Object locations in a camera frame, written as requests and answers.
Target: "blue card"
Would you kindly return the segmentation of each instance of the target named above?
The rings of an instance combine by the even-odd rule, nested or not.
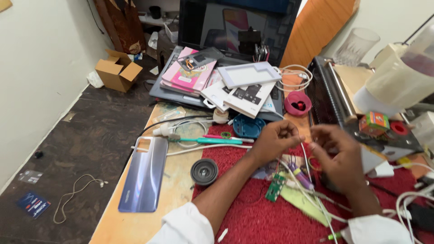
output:
[[[18,207],[24,209],[28,215],[32,216],[33,219],[39,217],[39,215],[51,205],[49,201],[40,197],[33,191],[27,192],[16,204]]]

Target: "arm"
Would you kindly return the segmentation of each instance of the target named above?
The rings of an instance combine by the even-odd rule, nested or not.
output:
[[[287,120],[268,124],[262,129],[253,148],[192,201],[211,223],[214,235],[217,234],[233,200],[252,173],[275,159],[283,150],[297,146],[304,139],[303,135],[298,136],[295,125]]]
[[[317,141],[309,145],[313,155],[333,184],[347,197],[354,217],[381,215],[380,204],[363,175],[358,142],[335,125],[313,126],[312,138]],[[339,150],[333,159],[326,152],[331,148]]]

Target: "pink bowl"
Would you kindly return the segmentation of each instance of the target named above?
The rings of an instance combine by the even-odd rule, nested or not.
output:
[[[298,110],[296,108],[294,108],[291,103],[295,102],[304,102],[304,104],[306,105],[306,109],[305,110]],[[312,102],[310,101],[309,97],[306,96],[306,94],[304,92],[290,92],[288,94],[288,96],[285,98],[285,109],[286,111],[294,116],[302,116],[304,114],[306,114],[307,112],[309,112],[309,110],[312,108]]]

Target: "hand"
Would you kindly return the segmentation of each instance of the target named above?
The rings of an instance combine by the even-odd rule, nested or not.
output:
[[[333,184],[345,195],[367,188],[358,142],[337,125],[316,125],[311,132],[316,143],[310,150]],[[333,159],[327,153],[331,148],[339,151]]]
[[[297,127],[288,120],[280,120],[266,125],[252,149],[246,154],[260,167],[277,158],[284,150],[304,141]]]

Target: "laptop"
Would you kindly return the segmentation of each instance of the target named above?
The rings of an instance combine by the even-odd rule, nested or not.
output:
[[[176,62],[186,46],[202,50],[219,49],[224,55],[215,68],[252,63],[253,57],[240,47],[238,31],[251,26],[260,31],[261,43],[268,45],[268,62],[279,66],[288,43],[301,0],[180,0],[178,45],[170,55],[149,94],[207,109],[203,97],[192,97],[160,87],[161,76]],[[276,87],[270,93],[276,112],[283,115],[285,95]],[[282,118],[272,112],[259,112],[256,116],[267,121]]]

